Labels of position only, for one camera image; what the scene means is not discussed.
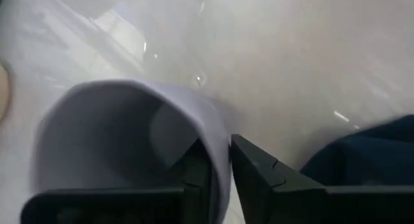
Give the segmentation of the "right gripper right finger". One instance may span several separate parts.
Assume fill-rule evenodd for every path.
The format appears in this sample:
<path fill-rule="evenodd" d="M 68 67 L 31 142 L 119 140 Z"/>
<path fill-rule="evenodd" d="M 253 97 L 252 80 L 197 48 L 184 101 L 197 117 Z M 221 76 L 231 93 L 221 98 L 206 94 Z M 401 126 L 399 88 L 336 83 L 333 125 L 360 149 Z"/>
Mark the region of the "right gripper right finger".
<path fill-rule="evenodd" d="M 246 224 L 318 224 L 326 215 L 323 185 L 241 135 L 232 135 L 232 171 Z"/>

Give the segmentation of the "dark blue cloth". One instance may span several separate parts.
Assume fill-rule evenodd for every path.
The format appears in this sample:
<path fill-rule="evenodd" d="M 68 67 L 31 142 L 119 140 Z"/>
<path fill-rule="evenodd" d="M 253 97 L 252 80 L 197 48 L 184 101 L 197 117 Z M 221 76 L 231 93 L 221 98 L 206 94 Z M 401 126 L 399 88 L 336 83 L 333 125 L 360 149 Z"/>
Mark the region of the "dark blue cloth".
<path fill-rule="evenodd" d="M 326 186 L 414 185 L 414 115 L 337 139 L 300 172 Z"/>

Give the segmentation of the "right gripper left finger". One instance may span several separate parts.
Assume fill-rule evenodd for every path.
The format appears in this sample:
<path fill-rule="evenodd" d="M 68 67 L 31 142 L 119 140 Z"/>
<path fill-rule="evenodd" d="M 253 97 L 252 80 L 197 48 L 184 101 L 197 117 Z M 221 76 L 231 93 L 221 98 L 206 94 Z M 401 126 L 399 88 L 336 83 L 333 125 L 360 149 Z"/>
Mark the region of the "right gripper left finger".
<path fill-rule="evenodd" d="M 173 165 L 171 173 L 183 189 L 180 218 L 174 224 L 210 224 L 212 167 L 201 140 L 190 146 Z"/>

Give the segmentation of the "cream cup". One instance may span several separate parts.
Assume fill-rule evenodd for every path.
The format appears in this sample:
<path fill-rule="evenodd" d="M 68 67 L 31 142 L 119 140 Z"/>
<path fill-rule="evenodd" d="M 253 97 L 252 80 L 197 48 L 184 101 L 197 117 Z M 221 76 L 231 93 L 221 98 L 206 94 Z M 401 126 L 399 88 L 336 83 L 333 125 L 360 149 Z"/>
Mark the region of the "cream cup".
<path fill-rule="evenodd" d="M 0 122 L 4 119 L 8 111 L 10 97 L 10 75 L 3 63 L 0 62 Z"/>

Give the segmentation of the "lilac ceramic mug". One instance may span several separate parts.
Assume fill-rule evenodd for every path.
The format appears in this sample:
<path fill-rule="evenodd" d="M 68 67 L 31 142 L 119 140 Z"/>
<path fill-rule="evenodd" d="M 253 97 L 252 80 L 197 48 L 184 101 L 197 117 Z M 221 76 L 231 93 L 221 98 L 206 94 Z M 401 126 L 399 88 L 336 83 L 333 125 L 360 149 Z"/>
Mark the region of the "lilac ceramic mug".
<path fill-rule="evenodd" d="M 69 89 L 39 122 L 33 192 L 162 183 L 197 140 L 212 165 L 209 221 L 222 224 L 230 198 L 230 134 L 221 108 L 186 87 L 101 80 Z"/>

